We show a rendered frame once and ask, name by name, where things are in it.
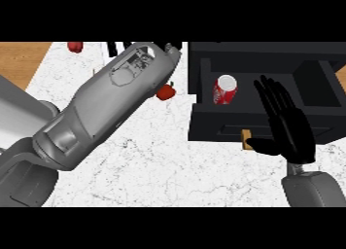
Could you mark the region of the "red soda can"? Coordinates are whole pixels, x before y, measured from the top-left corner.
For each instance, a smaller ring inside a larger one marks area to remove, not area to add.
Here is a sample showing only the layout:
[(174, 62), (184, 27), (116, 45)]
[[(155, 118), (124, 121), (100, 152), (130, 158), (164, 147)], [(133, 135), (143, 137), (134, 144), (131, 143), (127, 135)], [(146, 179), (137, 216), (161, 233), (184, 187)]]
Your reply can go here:
[(215, 104), (229, 104), (238, 91), (236, 80), (230, 75), (220, 75), (212, 90)]

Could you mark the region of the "dark grey open drawer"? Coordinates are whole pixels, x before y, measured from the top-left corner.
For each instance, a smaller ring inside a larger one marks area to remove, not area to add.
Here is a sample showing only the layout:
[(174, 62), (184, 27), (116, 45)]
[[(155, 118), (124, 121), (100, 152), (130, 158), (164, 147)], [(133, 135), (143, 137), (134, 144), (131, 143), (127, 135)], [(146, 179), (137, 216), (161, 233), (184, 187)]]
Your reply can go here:
[(261, 75), (279, 81), (286, 88), (297, 107), (307, 115), (346, 116), (346, 92), (326, 61), (303, 61), (291, 70), (274, 67), (266, 69), (220, 69), (208, 58), (201, 59), (198, 69), (199, 103), (214, 105), (214, 82), (220, 75), (230, 75), (238, 82), (238, 92), (232, 103), (221, 107), (232, 113), (263, 113), (254, 81)]

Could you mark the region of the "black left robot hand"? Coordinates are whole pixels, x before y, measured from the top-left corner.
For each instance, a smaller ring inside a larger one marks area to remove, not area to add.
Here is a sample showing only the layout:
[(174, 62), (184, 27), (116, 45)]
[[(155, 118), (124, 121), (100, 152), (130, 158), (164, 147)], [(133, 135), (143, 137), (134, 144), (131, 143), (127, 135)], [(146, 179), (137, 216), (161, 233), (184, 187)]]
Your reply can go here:
[[(181, 42), (153, 42), (155, 45), (164, 49), (167, 44), (171, 44), (172, 47), (175, 47), (178, 50), (181, 49)], [(131, 42), (124, 42), (124, 48), (127, 49), (127, 47), (131, 45)], [(113, 57), (118, 55), (118, 48), (116, 48), (116, 42), (106, 42), (106, 56), (107, 57)]]

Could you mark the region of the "dark grey drawer front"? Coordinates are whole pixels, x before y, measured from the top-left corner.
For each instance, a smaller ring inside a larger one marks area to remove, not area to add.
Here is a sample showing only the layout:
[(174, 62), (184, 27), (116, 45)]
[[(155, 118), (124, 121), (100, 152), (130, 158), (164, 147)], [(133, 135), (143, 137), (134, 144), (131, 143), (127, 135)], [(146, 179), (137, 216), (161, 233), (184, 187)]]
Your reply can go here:
[[(301, 110), (319, 145), (346, 137), (346, 107), (303, 106)], [(189, 141), (239, 142), (242, 129), (248, 129), (255, 138), (272, 138), (261, 105), (257, 105), (257, 110), (238, 105), (192, 105)]]

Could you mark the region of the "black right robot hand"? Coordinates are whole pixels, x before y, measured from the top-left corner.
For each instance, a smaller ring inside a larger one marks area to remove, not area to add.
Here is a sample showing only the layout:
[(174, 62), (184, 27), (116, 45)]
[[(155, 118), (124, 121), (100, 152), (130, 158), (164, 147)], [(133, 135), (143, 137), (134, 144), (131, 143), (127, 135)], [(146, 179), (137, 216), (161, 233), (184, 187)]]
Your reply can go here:
[(282, 155), (289, 163), (313, 163), (316, 161), (314, 135), (307, 117), (297, 108), (285, 87), (266, 76), (254, 81), (254, 86), (269, 116), (272, 139), (248, 138), (246, 144), (260, 154)]

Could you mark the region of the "dark grey cabinet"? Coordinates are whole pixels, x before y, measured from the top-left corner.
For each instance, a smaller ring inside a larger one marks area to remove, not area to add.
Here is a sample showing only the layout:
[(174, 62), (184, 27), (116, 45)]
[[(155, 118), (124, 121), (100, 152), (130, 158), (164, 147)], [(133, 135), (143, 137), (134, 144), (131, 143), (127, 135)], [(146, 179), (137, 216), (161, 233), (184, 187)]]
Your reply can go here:
[(328, 61), (338, 71), (346, 42), (189, 42), (189, 73), (198, 72), (202, 58), (217, 71), (292, 73), (304, 61)]

